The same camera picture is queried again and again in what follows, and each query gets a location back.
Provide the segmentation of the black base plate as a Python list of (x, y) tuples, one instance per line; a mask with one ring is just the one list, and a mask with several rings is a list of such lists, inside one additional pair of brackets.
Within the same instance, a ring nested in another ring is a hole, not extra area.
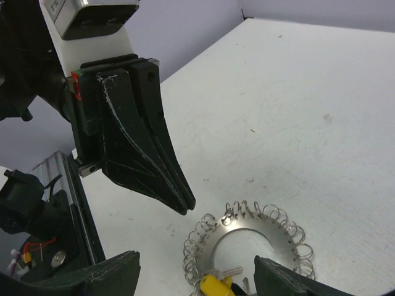
[(21, 277), (24, 282), (41, 281), (100, 263), (106, 259), (85, 191), (81, 189), (80, 215), (67, 203), (65, 191), (54, 195), (67, 219), (56, 240), (41, 250), (29, 248), (32, 269)]

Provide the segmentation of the yellow key tag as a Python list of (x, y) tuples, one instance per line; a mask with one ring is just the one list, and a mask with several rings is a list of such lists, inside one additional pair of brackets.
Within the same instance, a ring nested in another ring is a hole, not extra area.
[(233, 291), (213, 275), (206, 275), (200, 281), (200, 290), (206, 296), (232, 296)]

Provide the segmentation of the aluminium frame rail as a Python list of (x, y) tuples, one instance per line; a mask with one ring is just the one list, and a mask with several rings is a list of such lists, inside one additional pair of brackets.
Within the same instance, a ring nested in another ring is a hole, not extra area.
[(69, 206), (75, 209), (77, 215), (80, 215), (81, 179), (69, 155), (56, 151), (37, 164), (31, 173), (47, 187), (43, 194), (44, 201), (53, 201), (54, 195), (63, 190)]

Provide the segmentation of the black key tag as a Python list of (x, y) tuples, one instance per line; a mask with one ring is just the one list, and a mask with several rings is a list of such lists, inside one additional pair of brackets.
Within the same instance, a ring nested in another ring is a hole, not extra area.
[(236, 296), (246, 296), (247, 293), (236, 283), (231, 284), (231, 290)]

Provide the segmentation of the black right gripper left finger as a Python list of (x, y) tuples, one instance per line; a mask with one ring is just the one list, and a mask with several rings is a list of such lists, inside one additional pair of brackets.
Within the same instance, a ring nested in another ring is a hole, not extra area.
[(138, 284), (140, 253), (126, 251), (96, 265), (22, 284), (19, 295), (134, 295)]

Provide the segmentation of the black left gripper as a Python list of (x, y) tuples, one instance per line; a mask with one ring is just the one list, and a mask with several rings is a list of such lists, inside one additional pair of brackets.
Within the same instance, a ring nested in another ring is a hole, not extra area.
[(195, 208), (168, 133), (157, 59), (127, 54), (81, 64), (65, 79), (61, 111), (72, 125), (80, 176), (102, 168), (113, 183), (172, 210)]

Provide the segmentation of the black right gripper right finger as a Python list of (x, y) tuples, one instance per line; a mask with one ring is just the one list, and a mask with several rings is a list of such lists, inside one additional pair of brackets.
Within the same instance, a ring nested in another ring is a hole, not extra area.
[(254, 258), (254, 283), (258, 296), (347, 296), (348, 293), (314, 281), (259, 256)]

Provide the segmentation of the silver key on disc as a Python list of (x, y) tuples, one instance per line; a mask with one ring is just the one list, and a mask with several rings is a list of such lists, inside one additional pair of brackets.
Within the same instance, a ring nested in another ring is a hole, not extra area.
[(214, 270), (214, 275), (217, 276), (218, 278), (225, 278), (225, 277), (232, 277), (232, 276), (237, 276), (243, 272), (243, 267), (235, 267), (232, 269), (227, 269), (225, 271), (220, 271), (215, 269)]

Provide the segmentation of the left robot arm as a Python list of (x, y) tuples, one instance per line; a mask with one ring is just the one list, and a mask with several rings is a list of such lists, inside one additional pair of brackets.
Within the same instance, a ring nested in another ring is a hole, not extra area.
[[(136, 55), (125, 24), (138, 1), (2, 1), (1, 118), (30, 121), (40, 97), (72, 127), (75, 171), (185, 215), (196, 200), (168, 133), (159, 63)], [(49, 279), (104, 258), (79, 194), (55, 190), (59, 178), (7, 172), (1, 226), (27, 232), (22, 279)]]

